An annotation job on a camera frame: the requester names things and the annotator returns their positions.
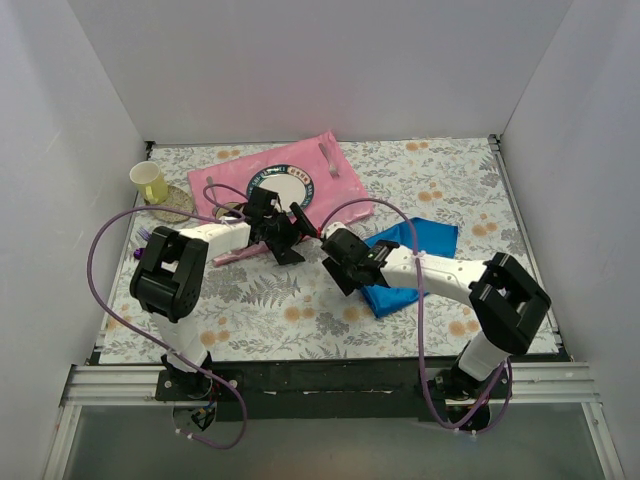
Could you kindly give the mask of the blue cloth napkin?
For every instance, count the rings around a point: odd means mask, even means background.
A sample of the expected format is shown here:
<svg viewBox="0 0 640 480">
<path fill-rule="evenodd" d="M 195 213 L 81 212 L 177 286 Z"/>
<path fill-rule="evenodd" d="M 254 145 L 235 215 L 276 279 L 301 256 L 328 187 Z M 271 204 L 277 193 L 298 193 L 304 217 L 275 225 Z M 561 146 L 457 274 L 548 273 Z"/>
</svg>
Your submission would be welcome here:
<svg viewBox="0 0 640 480">
<path fill-rule="evenodd" d="M 418 248 L 428 254 L 454 258 L 457 248 L 458 227 L 423 218 L 411 219 L 417 232 Z M 410 229 L 406 222 L 400 222 L 364 240 L 372 247 L 379 240 L 388 240 L 406 247 L 413 246 Z M 376 318 L 395 313 L 420 299 L 419 291 L 407 288 L 385 288 L 374 285 L 360 289 L 366 303 Z"/>
</svg>

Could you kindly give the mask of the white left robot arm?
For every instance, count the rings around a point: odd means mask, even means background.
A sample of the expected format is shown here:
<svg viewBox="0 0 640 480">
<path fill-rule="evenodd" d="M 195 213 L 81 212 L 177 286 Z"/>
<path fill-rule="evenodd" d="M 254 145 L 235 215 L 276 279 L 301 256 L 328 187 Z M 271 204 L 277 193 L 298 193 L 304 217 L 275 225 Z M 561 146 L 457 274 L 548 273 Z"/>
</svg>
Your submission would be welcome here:
<svg viewBox="0 0 640 480">
<path fill-rule="evenodd" d="M 193 400 L 214 387 L 211 357 L 199 339 L 193 312 L 200 298 L 206 266 L 213 259 L 265 244 L 280 265 L 304 257 L 294 250 L 317 229 L 297 203 L 288 210 L 279 195 L 256 188 L 236 207 L 222 207 L 215 221 L 174 230 L 155 228 L 130 282 L 130 294 L 158 328 L 166 353 L 161 361 L 171 383 Z"/>
</svg>

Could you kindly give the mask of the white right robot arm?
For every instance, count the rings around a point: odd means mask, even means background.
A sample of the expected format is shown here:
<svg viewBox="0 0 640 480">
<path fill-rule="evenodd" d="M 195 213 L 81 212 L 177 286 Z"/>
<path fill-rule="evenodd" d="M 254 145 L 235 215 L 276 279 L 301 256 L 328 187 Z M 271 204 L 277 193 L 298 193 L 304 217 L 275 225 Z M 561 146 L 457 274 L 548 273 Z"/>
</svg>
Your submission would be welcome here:
<svg viewBox="0 0 640 480">
<path fill-rule="evenodd" d="M 545 290 L 506 253 L 471 261 L 414 253 L 387 240 L 369 246 L 341 223 L 323 232 L 321 248 L 325 269 L 346 295 L 372 286 L 423 289 L 475 312 L 480 331 L 441 382 L 455 396 L 479 395 L 503 361 L 526 354 L 551 307 Z"/>
</svg>

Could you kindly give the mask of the white plate green rim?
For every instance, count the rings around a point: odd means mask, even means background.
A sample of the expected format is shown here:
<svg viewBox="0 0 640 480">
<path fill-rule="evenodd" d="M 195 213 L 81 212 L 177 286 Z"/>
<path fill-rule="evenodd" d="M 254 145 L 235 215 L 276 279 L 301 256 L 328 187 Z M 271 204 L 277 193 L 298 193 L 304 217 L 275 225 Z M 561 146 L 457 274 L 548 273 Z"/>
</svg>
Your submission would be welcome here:
<svg viewBox="0 0 640 480">
<path fill-rule="evenodd" d="M 276 192 L 286 213 L 291 212 L 290 204 L 293 202 L 305 210 L 315 194 L 311 175 L 302 168 L 287 164 L 273 165 L 258 171 L 249 181 L 246 194 L 250 196 L 256 187 Z"/>
</svg>

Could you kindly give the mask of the pink satin placemat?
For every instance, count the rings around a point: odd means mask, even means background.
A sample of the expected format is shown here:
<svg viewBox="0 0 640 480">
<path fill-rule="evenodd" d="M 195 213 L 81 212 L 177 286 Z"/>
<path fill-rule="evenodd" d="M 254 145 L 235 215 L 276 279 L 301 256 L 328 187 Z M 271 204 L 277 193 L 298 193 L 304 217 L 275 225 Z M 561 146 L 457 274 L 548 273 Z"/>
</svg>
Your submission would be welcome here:
<svg viewBox="0 0 640 480">
<path fill-rule="evenodd" d="M 323 143 L 339 171 L 338 178 L 332 178 L 327 162 L 318 148 Z M 312 224 L 320 225 L 336 207 L 345 202 L 368 196 L 359 176 L 345 158 L 331 131 L 316 137 L 278 146 L 262 152 L 242 155 L 237 159 L 192 170 L 187 178 L 200 215 L 210 215 L 213 205 L 205 198 L 203 190 L 207 186 L 206 177 L 211 176 L 214 184 L 228 185 L 228 190 L 215 188 L 217 202 L 242 202 L 251 178 L 263 168 L 287 164 L 302 168 L 311 175 L 315 194 L 311 204 L 303 210 Z"/>
</svg>

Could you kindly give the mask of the silver spoon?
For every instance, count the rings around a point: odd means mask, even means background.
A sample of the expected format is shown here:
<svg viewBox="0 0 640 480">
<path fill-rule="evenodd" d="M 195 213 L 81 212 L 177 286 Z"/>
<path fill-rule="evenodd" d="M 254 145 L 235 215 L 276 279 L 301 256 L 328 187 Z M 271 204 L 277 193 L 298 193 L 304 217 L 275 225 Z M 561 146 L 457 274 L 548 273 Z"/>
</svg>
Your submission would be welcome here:
<svg viewBox="0 0 640 480">
<path fill-rule="evenodd" d="M 218 202 L 217 202 L 217 197 L 216 197 L 216 193 L 215 193 L 214 181 L 213 181 L 211 176 L 207 176 L 206 177 L 206 182 L 207 182 L 207 187 L 208 187 L 207 191 L 208 191 L 208 195 L 209 195 L 209 200 L 210 200 L 210 203 L 213 205 L 211 214 L 212 214 L 213 217 L 215 217 L 216 216 L 216 212 L 218 210 Z"/>
</svg>

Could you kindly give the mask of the silver fork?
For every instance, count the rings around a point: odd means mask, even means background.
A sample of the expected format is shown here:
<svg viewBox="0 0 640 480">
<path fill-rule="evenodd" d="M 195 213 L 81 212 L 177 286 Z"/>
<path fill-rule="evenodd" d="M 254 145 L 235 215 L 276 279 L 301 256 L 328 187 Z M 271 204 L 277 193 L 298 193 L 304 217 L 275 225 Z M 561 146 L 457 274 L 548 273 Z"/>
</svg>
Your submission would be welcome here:
<svg viewBox="0 0 640 480">
<path fill-rule="evenodd" d="M 329 150 L 327 149 L 327 147 L 323 144 L 323 143 L 319 143 L 318 144 L 318 148 L 320 150 L 320 152 L 322 153 L 322 155 L 324 156 L 327 165 L 328 165 L 328 171 L 329 174 L 332 178 L 338 178 L 339 177 L 339 171 L 336 167 L 336 165 L 334 164 L 331 155 L 329 153 Z"/>
</svg>

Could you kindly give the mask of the round speckled coaster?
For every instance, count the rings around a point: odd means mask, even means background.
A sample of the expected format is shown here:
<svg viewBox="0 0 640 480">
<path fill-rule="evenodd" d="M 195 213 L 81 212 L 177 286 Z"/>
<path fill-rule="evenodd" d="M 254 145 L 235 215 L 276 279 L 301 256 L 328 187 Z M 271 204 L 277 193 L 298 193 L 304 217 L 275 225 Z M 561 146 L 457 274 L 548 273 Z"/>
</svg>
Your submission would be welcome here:
<svg viewBox="0 0 640 480">
<path fill-rule="evenodd" d="M 153 210 L 151 214 L 160 221 L 170 224 L 182 223 L 189 220 L 188 216 L 178 214 L 178 211 L 193 213 L 195 210 L 192 196 L 185 190 L 174 185 L 168 186 L 168 197 L 160 206 L 171 209 L 171 212 Z"/>
</svg>

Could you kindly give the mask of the purple plastic fork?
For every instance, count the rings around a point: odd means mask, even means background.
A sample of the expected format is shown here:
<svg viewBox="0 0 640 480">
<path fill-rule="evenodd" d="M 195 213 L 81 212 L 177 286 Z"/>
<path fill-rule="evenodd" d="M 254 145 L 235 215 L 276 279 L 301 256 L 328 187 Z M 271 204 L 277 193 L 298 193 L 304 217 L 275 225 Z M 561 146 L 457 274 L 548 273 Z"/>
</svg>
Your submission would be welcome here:
<svg viewBox="0 0 640 480">
<path fill-rule="evenodd" d="M 148 242 L 148 241 L 149 241 L 149 239 L 150 239 L 150 237 L 151 237 L 151 233 L 150 233 L 147 229 L 145 229 L 145 228 L 143 228 L 143 227 L 140 227 L 140 228 L 136 231 L 136 234 L 137 234 L 137 235 L 138 235 L 138 237 L 139 237 L 142 241 L 144 241 L 144 242 Z"/>
</svg>

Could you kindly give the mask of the yellow mug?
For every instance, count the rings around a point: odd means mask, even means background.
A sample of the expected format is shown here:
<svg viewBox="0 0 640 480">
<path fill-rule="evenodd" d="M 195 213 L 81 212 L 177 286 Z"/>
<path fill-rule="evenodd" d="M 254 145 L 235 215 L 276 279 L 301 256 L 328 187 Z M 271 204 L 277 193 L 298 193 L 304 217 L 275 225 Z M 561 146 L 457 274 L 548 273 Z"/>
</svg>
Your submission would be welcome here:
<svg viewBox="0 0 640 480">
<path fill-rule="evenodd" d="M 143 199 L 152 205 L 163 203 L 169 196 L 168 184 L 160 167 L 152 161 L 136 164 L 129 172 L 131 182 Z"/>
</svg>

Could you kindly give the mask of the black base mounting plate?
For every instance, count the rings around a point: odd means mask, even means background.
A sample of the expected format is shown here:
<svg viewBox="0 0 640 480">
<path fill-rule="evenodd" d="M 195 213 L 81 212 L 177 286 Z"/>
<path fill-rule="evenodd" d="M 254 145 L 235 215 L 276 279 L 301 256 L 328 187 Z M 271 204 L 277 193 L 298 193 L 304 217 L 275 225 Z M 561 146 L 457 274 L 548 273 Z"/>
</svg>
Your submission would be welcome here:
<svg viewBox="0 0 640 480">
<path fill-rule="evenodd" d="M 215 362 L 217 375 L 160 371 L 160 402 L 212 400 L 221 422 L 274 419 L 433 419 L 415 358 Z"/>
</svg>

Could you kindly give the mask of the aluminium front frame rail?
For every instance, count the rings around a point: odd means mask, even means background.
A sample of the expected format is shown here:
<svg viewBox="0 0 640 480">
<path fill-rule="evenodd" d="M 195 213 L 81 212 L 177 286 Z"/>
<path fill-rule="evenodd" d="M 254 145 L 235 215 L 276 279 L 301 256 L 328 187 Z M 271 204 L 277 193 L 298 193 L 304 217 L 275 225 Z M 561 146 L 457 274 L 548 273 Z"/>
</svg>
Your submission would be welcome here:
<svg viewBox="0 0 640 480">
<path fill-rule="evenodd" d="M 146 405 L 153 401 L 159 365 L 72 367 L 62 406 Z M 573 363 L 516 363 L 512 401 L 522 404 L 599 403 L 601 395 L 589 366 Z"/>
</svg>

